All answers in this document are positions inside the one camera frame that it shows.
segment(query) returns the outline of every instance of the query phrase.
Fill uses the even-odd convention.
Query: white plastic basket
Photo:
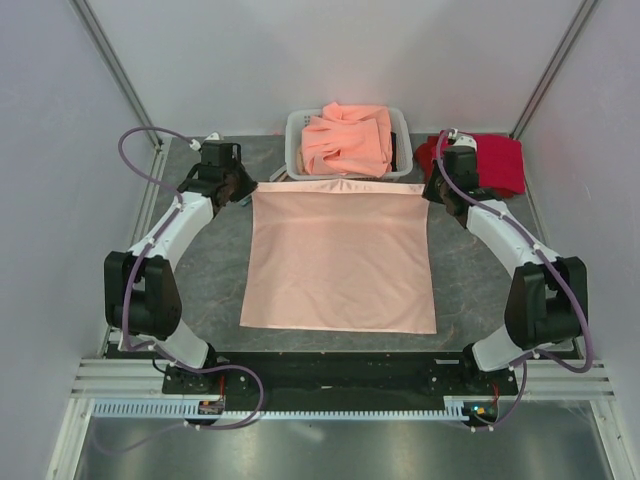
[[[302,143],[302,129],[309,125],[311,117],[321,116],[322,109],[298,110],[289,115],[285,131],[284,159],[287,164],[287,174],[294,180],[327,180],[330,178],[360,178],[372,180],[387,180],[397,182],[398,179],[411,173],[413,169],[413,152],[409,140],[409,128],[404,115],[397,108],[389,108],[391,117],[391,131],[396,134],[396,168],[395,172],[385,173],[381,178],[371,177],[360,173],[346,175],[305,175],[298,171],[296,155]]]

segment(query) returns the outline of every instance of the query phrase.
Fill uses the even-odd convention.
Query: crumpled pink cloth
[[[379,178],[391,171],[392,156],[387,107],[334,102],[302,130],[302,158],[312,175],[360,173]]]
[[[260,183],[240,325],[436,333],[421,185]]]

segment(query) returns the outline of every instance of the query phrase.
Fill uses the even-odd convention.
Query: black bracket
[[[465,376],[463,356],[454,352],[225,352],[227,361],[251,368],[266,389],[265,411],[439,410],[448,395],[492,396],[518,391],[513,372]],[[252,410],[258,388],[243,372],[223,374],[227,411]],[[166,394],[215,395],[219,378],[194,377],[167,369]]]
[[[210,198],[217,213],[229,201],[242,200],[257,186],[242,165],[240,144],[206,141],[200,148],[200,163],[191,167],[178,191]]]
[[[477,201],[499,200],[500,196],[491,188],[480,188],[476,151],[469,146],[451,146],[445,149],[444,168],[453,183]],[[454,192],[442,176],[438,162],[433,162],[433,173],[422,196],[430,202],[444,204],[447,213],[466,228],[469,203]]]
[[[552,262],[587,316],[587,267],[577,257]],[[545,265],[527,263],[515,269],[504,312],[507,332],[523,350],[559,343],[582,334],[571,302]]]
[[[122,328],[125,289],[136,259],[131,252],[111,252],[104,261],[105,317],[115,328]],[[129,332],[166,340],[175,332],[182,315],[171,264],[160,256],[143,259],[135,282],[142,279],[144,288],[134,288],[131,294]]]

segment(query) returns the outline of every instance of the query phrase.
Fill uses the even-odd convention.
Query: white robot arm
[[[133,265],[144,254],[128,309],[130,334],[152,340],[170,357],[191,368],[216,365],[213,347],[182,320],[182,303],[173,272],[195,236],[230,201],[256,187],[246,173],[238,144],[206,141],[196,164],[173,203],[156,226],[127,252],[111,252],[105,260],[105,309],[109,325],[122,328],[124,297]],[[174,216],[159,235],[168,219]],[[120,348],[123,348],[121,337]]]
[[[455,132],[449,140],[443,166],[456,187],[478,204],[470,204],[451,189],[438,164],[434,165],[423,196],[443,203],[448,213],[489,247],[512,278],[505,324],[464,351],[465,367],[473,375],[474,371],[506,368],[532,350],[580,336],[582,329],[576,312],[538,252],[560,272],[585,316],[586,267],[577,257],[562,258],[543,245],[517,222],[492,190],[479,187],[477,145],[473,137]]]

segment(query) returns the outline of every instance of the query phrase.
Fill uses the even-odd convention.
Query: marble surface
[[[414,149],[425,135],[412,135]],[[258,181],[284,164],[284,137],[229,137],[242,145],[243,163]],[[163,180],[178,185],[198,155],[178,140],[171,143]],[[408,183],[419,183],[414,167]],[[171,202],[158,194],[157,221]],[[511,212],[537,233],[526,196],[507,201]],[[460,350],[503,323],[511,280],[489,249],[449,215],[431,204],[427,222],[436,306],[435,335],[322,332],[240,327],[240,311],[251,249],[252,209],[230,204],[207,225],[185,252],[175,276],[183,319],[219,351],[435,351]]]

